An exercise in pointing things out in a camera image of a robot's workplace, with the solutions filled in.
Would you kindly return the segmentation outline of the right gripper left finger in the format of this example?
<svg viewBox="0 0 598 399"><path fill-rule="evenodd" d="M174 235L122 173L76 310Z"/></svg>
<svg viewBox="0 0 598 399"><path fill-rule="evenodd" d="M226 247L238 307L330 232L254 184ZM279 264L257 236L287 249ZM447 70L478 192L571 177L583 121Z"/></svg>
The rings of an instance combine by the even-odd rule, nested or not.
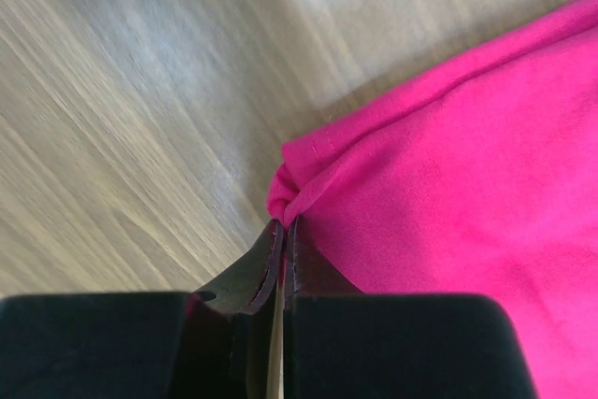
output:
<svg viewBox="0 0 598 399"><path fill-rule="evenodd" d="M26 294L1 302L5 398L276 398L284 230L193 292Z"/></svg>

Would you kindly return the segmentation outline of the pink t shirt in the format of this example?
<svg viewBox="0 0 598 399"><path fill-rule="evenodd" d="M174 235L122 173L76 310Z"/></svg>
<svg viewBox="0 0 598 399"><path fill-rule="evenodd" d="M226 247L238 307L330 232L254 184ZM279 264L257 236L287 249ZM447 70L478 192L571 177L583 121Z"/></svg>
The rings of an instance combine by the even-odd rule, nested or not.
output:
<svg viewBox="0 0 598 399"><path fill-rule="evenodd" d="M283 145L266 207L366 292L476 292L543 398L597 394L597 0Z"/></svg>

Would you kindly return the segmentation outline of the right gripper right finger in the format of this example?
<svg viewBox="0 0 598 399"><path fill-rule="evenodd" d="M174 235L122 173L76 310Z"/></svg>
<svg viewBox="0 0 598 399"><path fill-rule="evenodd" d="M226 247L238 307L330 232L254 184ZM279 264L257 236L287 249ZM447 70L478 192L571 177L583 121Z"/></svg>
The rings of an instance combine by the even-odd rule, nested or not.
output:
<svg viewBox="0 0 598 399"><path fill-rule="evenodd" d="M285 245L288 398L534 398L505 311L476 294L367 294L302 220Z"/></svg>

